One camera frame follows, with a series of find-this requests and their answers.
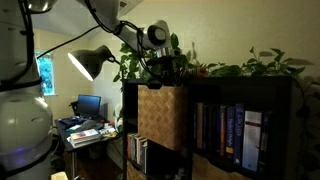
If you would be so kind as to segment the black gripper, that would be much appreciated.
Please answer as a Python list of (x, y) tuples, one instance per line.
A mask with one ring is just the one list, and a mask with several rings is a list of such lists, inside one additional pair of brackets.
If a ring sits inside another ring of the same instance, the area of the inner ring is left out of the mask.
[(183, 55), (152, 58), (146, 65), (150, 67), (152, 76), (161, 82), (177, 82), (185, 67), (186, 58)]

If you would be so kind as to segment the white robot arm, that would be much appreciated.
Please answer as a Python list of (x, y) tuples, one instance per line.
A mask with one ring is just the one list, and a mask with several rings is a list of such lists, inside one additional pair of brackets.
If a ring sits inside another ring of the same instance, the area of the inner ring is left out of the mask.
[[(147, 28), (120, 20), (119, 0), (76, 0), (98, 26), (157, 59), (173, 56), (168, 25)], [(57, 0), (0, 0), (0, 180), (49, 180), (52, 111), (41, 88), (31, 16), (50, 11)]]

